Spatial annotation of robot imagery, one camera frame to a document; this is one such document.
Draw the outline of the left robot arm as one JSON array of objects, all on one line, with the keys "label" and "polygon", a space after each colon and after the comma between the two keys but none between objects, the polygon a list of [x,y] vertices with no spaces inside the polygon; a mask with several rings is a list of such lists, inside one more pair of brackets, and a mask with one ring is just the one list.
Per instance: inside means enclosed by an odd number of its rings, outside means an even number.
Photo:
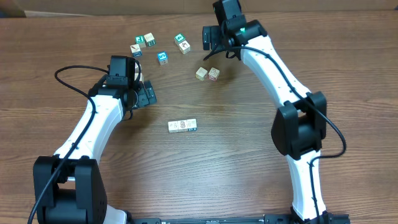
[{"label": "left robot arm", "polygon": [[87,99],[83,116],[52,156],[34,163],[35,203],[28,222],[133,223],[129,212],[108,204],[99,161],[113,129],[127,113],[157,99],[134,57],[113,55],[103,76],[84,92],[61,81]]}]

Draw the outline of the wooden block blue bottom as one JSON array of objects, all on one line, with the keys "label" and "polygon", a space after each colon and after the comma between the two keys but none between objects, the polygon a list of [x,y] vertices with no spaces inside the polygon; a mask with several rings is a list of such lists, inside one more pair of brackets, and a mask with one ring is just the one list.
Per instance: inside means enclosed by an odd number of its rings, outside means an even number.
[{"label": "wooden block blue bottom", "polygon": [[187,120],[187,130],[188,131],[196,131],[197,130],[197,120],[196,119],[188,119]]}]

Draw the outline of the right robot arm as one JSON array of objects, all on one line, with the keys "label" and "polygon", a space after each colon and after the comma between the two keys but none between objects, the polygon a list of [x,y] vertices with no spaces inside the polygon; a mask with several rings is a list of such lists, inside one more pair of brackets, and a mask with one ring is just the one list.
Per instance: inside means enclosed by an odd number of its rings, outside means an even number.
[{"label": "right robot arm", "polygon": [[292,221],[328,223],[322,199],[319,160],[326,136],[326,98],[301,84],[276,52],[257,20],[247,21],[238,0],[213,3],[216,26],[203,27],[203,48],[211,55],[225,52],[249,67],[277,109],[271,129],[276,149],[285,156],[294,199]]}]

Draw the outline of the pineapple picture wooden block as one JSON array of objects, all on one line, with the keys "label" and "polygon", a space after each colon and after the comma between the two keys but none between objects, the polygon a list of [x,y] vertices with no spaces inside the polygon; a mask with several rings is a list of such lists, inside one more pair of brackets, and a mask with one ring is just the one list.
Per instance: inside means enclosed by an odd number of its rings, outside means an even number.
[{"label": "pineapple picture wooden block", "polygon": [[185,132],[188,130],[187,128],[187,120],[177,121],[178,124],[178,132]]}]

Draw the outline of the wooden block red bottom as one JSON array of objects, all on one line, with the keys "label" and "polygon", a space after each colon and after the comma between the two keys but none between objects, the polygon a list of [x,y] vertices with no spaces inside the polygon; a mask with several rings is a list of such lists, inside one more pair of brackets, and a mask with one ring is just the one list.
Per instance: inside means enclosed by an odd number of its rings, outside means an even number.
[{"label": "wooden block red bottom", "polygon": [[169,121],[168,129],[169,129],[169,133],[177,133],[178,132],[178,121]]}]

